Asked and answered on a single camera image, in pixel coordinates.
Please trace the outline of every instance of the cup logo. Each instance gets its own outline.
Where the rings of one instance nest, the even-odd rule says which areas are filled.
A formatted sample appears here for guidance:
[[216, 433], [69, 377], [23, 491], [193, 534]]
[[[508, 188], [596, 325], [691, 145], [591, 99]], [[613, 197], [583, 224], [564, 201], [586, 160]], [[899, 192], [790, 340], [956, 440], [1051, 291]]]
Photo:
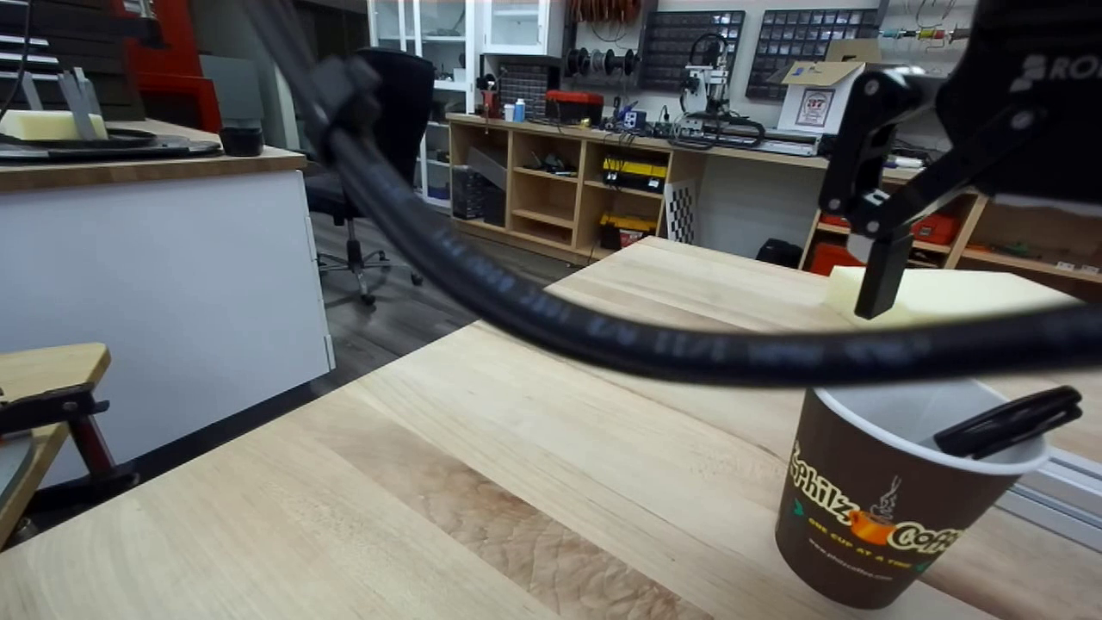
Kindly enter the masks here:
[[877, 502], [855, 515], [852, 534], [865, 543], [890, 548], [894, 532], [892, 523], [894, 500], [899, 500], [899, 476], [892, 479], [890, 494]]
[[862, 502], [855, 502], [842, 486], [832, 486], [808, 461], [803, 461], [795, 446], [790, 460], [790, 484], [807, 502], [821, 506], [830, 521], [836, 521], [867, 548], [892, 548], [904, 556], [945, 556], [960, 538], [956, 529], [933, 532], [916, 521], [894, 521], [894, 502], [904, 491], [899, 476], [867, 509], [862, 509]]

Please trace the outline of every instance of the paper cup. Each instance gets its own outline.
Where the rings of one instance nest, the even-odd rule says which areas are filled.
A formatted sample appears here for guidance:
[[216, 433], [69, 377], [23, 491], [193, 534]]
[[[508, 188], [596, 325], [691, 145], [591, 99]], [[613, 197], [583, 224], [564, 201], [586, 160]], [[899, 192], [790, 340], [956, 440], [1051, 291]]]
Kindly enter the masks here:
[[955, 460], [933, 433], [1001, 403], [977, 384], [808, 391], [790, 460], [778, 550], [824, 595], [904, 595], [1047, 449]]

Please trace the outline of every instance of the wooden tabletop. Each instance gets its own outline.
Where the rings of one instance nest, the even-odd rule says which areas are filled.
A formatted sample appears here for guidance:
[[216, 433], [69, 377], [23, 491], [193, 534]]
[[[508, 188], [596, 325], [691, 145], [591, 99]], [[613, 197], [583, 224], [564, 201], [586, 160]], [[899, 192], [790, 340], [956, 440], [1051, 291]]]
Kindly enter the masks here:
[[[121, 122], [112, 127], [221, 145], [216, 136], [164, 126], [164, 122]], [[0, 166], [0, 192], [118, 188], [118, 184], [155, 184], [155, 181], [209, 181], [209, 176], [241, 176], [241, 171], [283, 171], [283, 170], [304, 170], [304, 166], [306, 160], [301, 152], [283, 152], [283, 149], [265, 149], [263, 155]]]
[[[67, 348], [0, 352], [0, 418], [22, 401], [50, 401], [94, 391], [112, 366], [101, 340]], [[0, 438], [0, 548], [22, 523], [50, 467], [69, 438], [67, 424], [35, 426], [30, 433]]]
[[[554, 294], [684, 328], [844, 325], [815, 276], [667, 240]], [[0, 617], [855, 617], [772, 540], [798, 401], [472, 325], [0, 556]], [[1102, 617], [1099, 576], [991, 509], [886, 617]]]

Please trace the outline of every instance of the black hose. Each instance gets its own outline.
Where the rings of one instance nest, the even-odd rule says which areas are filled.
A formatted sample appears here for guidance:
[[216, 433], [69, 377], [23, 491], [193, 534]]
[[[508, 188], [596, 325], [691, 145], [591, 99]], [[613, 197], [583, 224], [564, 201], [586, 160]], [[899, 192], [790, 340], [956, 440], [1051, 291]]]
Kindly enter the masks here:
[[[285, 81], [309, 96], [298, 52], [273, 47], [273, 56], [288, 59]], [[1102, 325], [1093, 306], [877, 333], [703, 333], [604, 317], [549, 295], [464, 245], [408, 191], [374, 145], [337, 127], [329, 149], [350, 202], [451, 301], [524, 340], [604, 368], [717, 386], [855, 386], [1102, 362]]]

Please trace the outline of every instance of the workbench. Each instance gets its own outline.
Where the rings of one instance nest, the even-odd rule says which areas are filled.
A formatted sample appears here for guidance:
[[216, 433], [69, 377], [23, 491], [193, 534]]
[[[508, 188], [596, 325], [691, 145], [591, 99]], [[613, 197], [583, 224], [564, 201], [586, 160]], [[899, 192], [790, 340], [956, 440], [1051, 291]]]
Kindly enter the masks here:
[[[703, 331], [852, 328], [815, 276], [656, 238], [550, 291]], [[775, 550], [798, 403], [472, 325], [0, 556], [0, 617], [855, 617]], [[1102, 617], [1099, 576], [991, 509], [890, 617]]]
[[[176, 126], [118, 126], [216, 140]], [[304, 155], [0, 166], [0, 352], [102, 340], [130, 461], [334, 368]], [[87, 476], [67, 449], [50, 484]]]

